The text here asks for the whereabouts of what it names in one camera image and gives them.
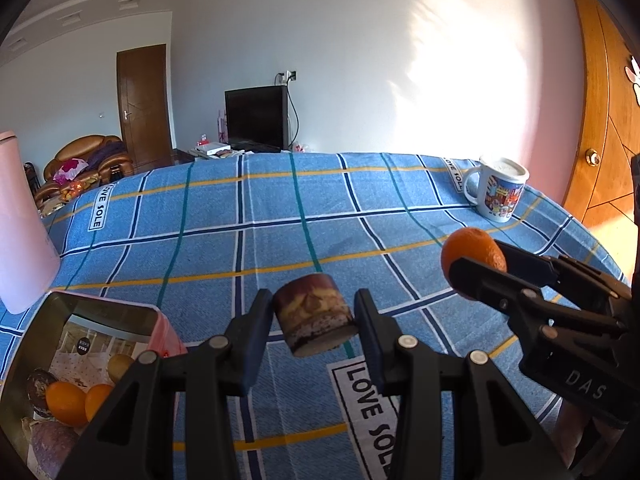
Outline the person's right hand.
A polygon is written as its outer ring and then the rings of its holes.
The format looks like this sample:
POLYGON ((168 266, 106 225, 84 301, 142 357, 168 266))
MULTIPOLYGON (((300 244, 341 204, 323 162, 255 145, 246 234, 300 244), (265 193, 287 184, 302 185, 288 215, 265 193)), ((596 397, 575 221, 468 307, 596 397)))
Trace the person's right hand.
POLYGON ((572 468, 578 453, 587 451, 578 479, 639 478, 639 425, 635 422, 616 429, 563 401, 552 440, 567 468, 572 468))

